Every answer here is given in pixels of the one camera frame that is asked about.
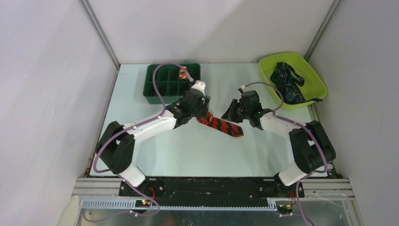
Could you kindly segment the orange navy striped tie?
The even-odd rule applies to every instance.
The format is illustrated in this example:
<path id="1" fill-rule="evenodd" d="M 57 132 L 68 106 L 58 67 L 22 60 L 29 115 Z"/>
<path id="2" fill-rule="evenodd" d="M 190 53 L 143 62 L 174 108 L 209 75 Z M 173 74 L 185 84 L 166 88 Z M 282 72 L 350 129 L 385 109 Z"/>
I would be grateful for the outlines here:
<path id="1" fill-rule="evenodd" d="M 216 118 L 211 112 L 207 113 L 206 117 L 196 118 L 197 122 L 214 128 L 224 134 L 237 138 L 244 136 L 243 129 L 235 124 Z"/>

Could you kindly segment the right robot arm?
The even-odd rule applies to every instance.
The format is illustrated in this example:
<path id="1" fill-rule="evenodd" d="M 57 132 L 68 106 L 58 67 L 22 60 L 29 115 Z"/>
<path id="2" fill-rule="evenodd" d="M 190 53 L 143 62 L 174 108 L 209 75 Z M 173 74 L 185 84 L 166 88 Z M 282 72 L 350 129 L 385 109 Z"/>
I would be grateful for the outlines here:
<path id="1" fill-rule="evenodd" d="M 285 197 L 293 184 L 326 167 L 336 158 L 336 152 L 319 121 L 305 124 L 277 115 L 263 108 L 256 91 L 245 91 L 240 99 L 233 99 L 222 119 L 235 123 L 248 120 L 254 128 L 273 132 L 290 141 L 294 160 L 274 176 L 274 192 Z"/>

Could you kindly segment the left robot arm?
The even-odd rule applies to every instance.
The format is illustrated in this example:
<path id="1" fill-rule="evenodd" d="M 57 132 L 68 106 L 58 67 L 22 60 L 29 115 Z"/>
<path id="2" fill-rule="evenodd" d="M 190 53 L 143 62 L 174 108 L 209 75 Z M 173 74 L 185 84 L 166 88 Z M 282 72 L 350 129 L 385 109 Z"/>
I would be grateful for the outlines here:
<path id="1" fill-rule="evenodd" d="M 137 196 L 147 194 L 146 175 L 133 163 L 134 148 L 141 142 L 165 131 L 187 124 L 192 118 L 207 116 L 210 97 L 197 89 L 190 89 L 178 101 L 169 104 L 158 114 L 131 124 L 111 122 L 101 136 L 93 162 L 93 170 L 101 160 L 112 172 L 123 179 Z"/>

